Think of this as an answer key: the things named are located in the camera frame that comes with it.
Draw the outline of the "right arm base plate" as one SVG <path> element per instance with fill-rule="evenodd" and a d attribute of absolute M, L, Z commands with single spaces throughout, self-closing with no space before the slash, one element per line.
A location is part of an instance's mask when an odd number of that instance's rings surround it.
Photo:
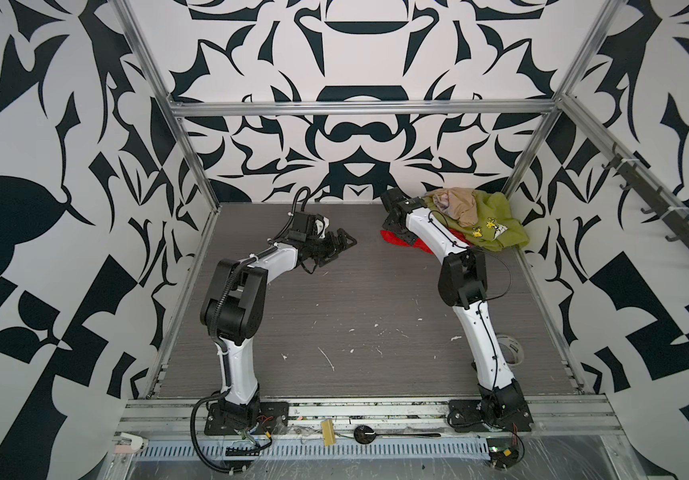
<path fill-rule="evenodd" d="M 451 400 L 446 423 L 457 433 L 510 431 L 532 432 L 533 417 L 528 404 L 520 399 L 497 404 L 482 400 Z"/>

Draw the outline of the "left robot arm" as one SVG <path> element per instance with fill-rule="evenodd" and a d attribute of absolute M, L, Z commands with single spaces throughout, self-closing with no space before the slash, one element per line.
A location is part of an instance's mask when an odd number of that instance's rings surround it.
<path fill-rule="evenodd" d="M 356 246 L 343 229 L 330 231 L 326 216 L 306 211 L 312 190 L 294 195 L 288 220 L 268 247 L 242 259 L 218 262 L 200 322 L 218 350 L 222 368 L 220 408 L 247 418 L 258 416 L 260 384 L 254 372 L 254 337 L 264 319 L 268 286 L 282 274 L 300 268 L 314 274 Z"/>

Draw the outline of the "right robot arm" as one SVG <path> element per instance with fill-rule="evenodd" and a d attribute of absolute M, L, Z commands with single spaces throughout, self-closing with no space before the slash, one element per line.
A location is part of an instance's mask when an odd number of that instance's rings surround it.
<path fill-rule="evenodd" d="M 476 420 L 458 427 L 484 424 L 496 429 L 526 430 L 532 416 L 522 389 L 505 361 L 490 320 L 485 254 L 464 244 L 445 227 L 420 197 L 398 188 L 380 195 L 387 217 L 383 229 L 412 246 L 422 241 L 440 263 L 438 293 L 459 319 L 473 356 L 480 393 Z"/>

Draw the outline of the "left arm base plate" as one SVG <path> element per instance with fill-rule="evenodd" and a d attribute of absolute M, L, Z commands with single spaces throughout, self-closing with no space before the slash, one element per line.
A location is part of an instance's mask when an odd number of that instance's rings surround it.
<path fill-rule="evenodd" d="M 238 405 L 220 400 L 208 406 L 204 434 L 224 436 L 256 429 L 274 434 L 288 426 L 288 414 L 290 414 L 288 402 L 256 400 L 250 404 Z"/>

